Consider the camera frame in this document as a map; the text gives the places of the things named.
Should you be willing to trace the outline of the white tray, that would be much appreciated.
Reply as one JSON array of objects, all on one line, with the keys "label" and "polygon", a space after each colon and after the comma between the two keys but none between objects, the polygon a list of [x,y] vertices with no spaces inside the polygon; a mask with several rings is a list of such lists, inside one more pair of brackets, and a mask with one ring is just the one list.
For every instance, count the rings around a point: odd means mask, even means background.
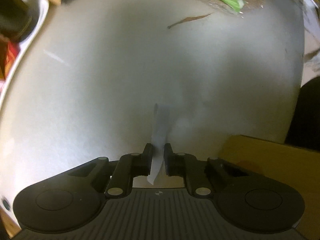
[{"label": "white tray", "polygon": [[36,10],[37,21],[33,31],[29,34],[29,36],[24,41],[19,43],[20,52],[17,55],[17,58],[10,69],[9,75],[6,78],[4,85],[2,86],[1,101],[3,101],[5,97],[5,94],[9,88],[12,78],[14,77],[14,74],[18,68],[18,65],[20,64],[21,60],[23,59],[25,53],[27,52],[28,48],[32,44],[33,40],[41,30],[49,10],[48,0],[23,0],[23,1],[25,1],[27,5],[29,5],[32,9]]}]

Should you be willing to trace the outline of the cardboard box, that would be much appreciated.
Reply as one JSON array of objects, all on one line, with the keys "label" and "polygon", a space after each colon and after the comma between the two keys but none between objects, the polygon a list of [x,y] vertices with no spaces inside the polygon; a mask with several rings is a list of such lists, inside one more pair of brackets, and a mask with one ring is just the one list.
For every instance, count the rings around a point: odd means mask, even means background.
[{"label": "cardboard box", "polygon": [[305,202],[297,230],[319,239],[319,153],[266,140],[231,136],[219,157],[295,188]]}]

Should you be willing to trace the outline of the white paper strip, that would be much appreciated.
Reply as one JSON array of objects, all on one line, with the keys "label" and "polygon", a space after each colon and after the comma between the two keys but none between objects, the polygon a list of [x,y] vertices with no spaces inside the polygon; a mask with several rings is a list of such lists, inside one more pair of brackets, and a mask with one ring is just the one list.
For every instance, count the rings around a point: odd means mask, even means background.
[{"label": "white paper strip", "polygon": [[153,126],[151,144],[153,146],[150,174],[147,181],[153,185],[161,171],[164,159],[164,145],[167,142],[167,135],[170,122],[170,107],[156,103],[153,110]]}]

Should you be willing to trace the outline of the red packet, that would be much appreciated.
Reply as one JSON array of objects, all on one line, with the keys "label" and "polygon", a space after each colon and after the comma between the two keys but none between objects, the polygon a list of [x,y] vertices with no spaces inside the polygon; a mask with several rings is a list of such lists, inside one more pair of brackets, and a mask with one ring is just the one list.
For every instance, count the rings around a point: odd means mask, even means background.
[{"label": "red packet", "polygon": [[1,40],[1,80],[5,81],[20,52],[20,46],[16,42]]}]

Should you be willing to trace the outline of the black bottle cap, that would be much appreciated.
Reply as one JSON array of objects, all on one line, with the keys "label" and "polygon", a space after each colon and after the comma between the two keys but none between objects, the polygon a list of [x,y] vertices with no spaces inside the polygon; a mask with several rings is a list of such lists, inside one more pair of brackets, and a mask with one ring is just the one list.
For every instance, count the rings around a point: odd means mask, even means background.
[{"label": "black bottle cap", "polygon": [[6,198],[2,198],[1,199],[1,202],[3,204],[3,207],[7,210],[7,211],[10,211],[11,210],[11,205],[10,203],[8,202],[8,200]]}]

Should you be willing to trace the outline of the dry brown leaf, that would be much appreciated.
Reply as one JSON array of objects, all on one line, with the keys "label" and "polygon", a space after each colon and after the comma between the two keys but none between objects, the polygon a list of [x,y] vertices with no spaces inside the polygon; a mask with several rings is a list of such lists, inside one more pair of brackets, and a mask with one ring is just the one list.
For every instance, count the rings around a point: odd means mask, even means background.
[{"label": "dry brown leaf", "polygon": [[184,19],[182,19],[182,20],[180,20],[180,21],[178,21],[176,23],[173,23],[173,24],[167,26],[167,29],[171,29],[174,26],[182,24],[182,23],[185,23],[185,22],[191,22],[191,21],[196,21],[196,20],[200,20],[200,19],[206,18],[206,17],[210,16],[211,14],[212,13],[206,14],[206,15],[201,15],[201,16],[186,17],[186,18],[184,18]]}]

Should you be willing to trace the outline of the black thermos bottle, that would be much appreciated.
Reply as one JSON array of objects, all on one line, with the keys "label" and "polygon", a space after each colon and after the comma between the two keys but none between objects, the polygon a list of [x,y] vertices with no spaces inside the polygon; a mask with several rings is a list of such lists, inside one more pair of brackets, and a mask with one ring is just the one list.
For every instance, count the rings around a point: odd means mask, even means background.
[{"label": "black thermos bottle", "polygon": [[34,22],[29,7],[22,0],[1,0],[1,34],[20,41],[29,33]]}]

